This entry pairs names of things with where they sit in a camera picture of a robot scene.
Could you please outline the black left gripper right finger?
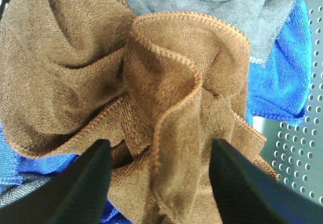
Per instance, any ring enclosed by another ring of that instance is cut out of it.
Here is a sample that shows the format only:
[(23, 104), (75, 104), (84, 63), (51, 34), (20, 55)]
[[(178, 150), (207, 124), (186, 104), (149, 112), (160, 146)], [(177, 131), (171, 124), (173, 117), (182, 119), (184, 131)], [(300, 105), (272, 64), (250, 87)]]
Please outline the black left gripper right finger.
[(210, 183), (223, 223), (322, 223), (322, 206), (280, 184), (223, 139), (212, 141)]

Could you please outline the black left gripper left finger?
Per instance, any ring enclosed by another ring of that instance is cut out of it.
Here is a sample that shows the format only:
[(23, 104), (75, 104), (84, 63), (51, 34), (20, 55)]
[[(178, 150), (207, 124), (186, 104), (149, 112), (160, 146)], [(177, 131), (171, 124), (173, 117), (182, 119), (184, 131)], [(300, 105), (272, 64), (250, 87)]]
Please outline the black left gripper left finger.
[(111, 147), (97, 140), (36, 191), (1, 209), (1, 223), (99, 223), (111, 180)]

